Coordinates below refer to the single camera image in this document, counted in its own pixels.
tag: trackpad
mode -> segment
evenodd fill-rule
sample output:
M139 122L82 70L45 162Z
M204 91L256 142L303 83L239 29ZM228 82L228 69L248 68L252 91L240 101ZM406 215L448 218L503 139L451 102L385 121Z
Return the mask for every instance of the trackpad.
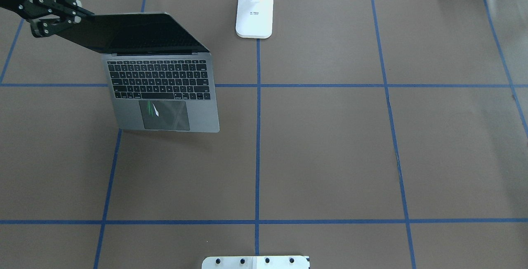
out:
M185 101L140 100L143 125L148 130L190 130Z

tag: white stand base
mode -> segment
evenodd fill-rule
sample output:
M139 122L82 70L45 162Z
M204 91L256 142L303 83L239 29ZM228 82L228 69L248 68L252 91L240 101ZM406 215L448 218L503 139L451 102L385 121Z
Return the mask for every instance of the white stand base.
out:
M309 260L308 256L207 257L202 269L309 269Z
M273 0L238 0L236 34L242 38L268 38L273 29Z

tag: silver laptop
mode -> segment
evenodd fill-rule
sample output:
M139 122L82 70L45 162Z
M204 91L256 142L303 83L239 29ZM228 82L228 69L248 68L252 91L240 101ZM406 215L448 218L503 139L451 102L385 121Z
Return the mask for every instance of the silver laptop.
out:
M219 131L211 53L169 14L94 15L58 35L102 53L120 128Z

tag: laptop keyboard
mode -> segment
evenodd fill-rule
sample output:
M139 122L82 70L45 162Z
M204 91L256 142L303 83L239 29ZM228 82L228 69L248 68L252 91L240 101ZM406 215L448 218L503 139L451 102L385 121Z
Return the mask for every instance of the laptop keyboard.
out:
M117 99L211 100L205 60L109 61Z

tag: black key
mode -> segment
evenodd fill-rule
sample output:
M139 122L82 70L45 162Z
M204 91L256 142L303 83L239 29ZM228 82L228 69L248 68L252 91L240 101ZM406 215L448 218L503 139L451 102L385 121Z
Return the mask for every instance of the black key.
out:
M171 92L142 92L143 99L173 99L174 94Z
M209 92L209 87L194 87L194 92Z
M113 91L114 92L126 92L127 88L124 85L114 85Z
M209 79L196 79L196 85L209 85Z

